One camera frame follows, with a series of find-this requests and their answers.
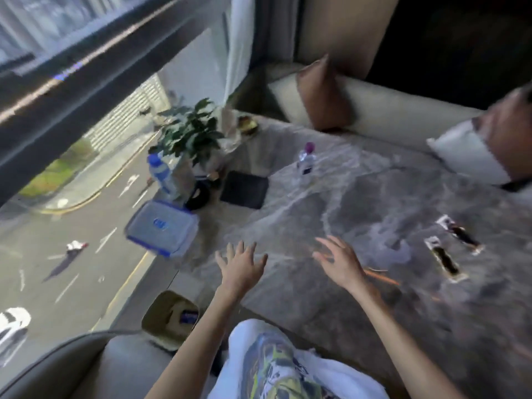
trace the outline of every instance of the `white car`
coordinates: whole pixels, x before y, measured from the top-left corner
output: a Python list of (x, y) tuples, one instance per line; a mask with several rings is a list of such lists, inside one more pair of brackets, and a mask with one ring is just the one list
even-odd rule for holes
[(31, 315), (24, 308), (0, 312), (0, 368), (5, 366), (26, 340)]

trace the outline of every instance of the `marble table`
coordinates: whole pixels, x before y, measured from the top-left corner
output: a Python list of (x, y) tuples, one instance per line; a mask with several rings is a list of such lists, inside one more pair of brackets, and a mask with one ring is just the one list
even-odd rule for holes
[[(229, 169), (268, 176), (261, 210), (217, 201), (198, 213), (200, 232), (182, 268), (220, 282), (214, 252), (257, 241), (269, 253), (243, 304), (311, 342), (393, 380), (398, 375), (362, 310), (312, 260), (315, 236), (352, 244), (396, 319), (469, 397), (531, 397), (532, 213), (508, 194), (357, 139), (260, 119), (261, 131), (229, 157)], [(293, 184), (295, 157), (316, 143), (313, 184)], [(435, 224), (442, 214), (486, 245), (478, 256)], [(423, 239), (436, 235), (469, 279), (449, 283)]]

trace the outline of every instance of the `chocolate bar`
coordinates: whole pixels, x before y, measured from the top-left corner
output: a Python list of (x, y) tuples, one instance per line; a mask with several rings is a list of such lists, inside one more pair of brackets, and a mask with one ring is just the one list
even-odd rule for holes
[(440, 217), (436, 223), (441, 225), (448, 233), (466, 245), (473, 255), (476, 256), (483, 251), (484, 245), (470, 236), (464, 227), (460, 227), (448, 215)]
[(424, 241), (425, 245), (430, 249), (451, 282), (458, 283), (468, 278), (466, 274), (462, 273), (458, 264), (453, 261), (447, 251), (442, 247), (442, 243), (438, 237), (429, 237)]

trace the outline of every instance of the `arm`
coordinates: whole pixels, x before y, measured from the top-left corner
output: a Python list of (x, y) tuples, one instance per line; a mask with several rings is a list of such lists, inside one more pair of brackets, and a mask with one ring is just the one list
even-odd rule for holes
[(213, 300), (172, 361), (145, 399), (197, 399), (209, 375), (233, 309), (264, 273), (267, 255), (253, 263), (256, 244), (244, 250), (240, 241), (236, 253), (227, 246), (227, 262), (216, 252), (222, 270), (222, 284)]
[(316, 240), (330, 249), (334, 262), (329, 262), (319, 252), (314, 252), (313, 257), (336, 284), (349, 291), (368, 315), (412, 399), (464, 399), (465, 396), (394, 320), (378, 290), (366, 281), (353, 248), (333, 236)]

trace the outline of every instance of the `road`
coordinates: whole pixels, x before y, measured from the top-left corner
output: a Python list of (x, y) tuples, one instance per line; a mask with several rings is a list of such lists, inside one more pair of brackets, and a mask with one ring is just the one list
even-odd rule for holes
[[(0, 211), (0, 311), (24, 307), (31, 315), (24, 344), (4, 368), (0, 387), (59, 342), (90, 330), (133, 272), (145, 250), (123, 229), (156, 185), (143, 150), (102, 193), (67, 214), (37, 214), (8, 203)], [(44, 280), (62, 262), (66, 244), (89, 242), (70, 266)]]

